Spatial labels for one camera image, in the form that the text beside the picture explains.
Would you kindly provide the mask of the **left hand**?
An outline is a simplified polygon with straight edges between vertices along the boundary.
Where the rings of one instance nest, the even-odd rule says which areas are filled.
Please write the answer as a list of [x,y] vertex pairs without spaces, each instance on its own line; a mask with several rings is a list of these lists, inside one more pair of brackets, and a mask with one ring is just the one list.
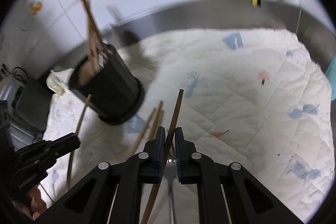
[[35,221],[47,210],[47,205],[42,200],[41,191],[38,189],[38,186],[31,188],[26,197],[28,198],[28,203],[24,204],[15,201],[14,206],[22,214]]

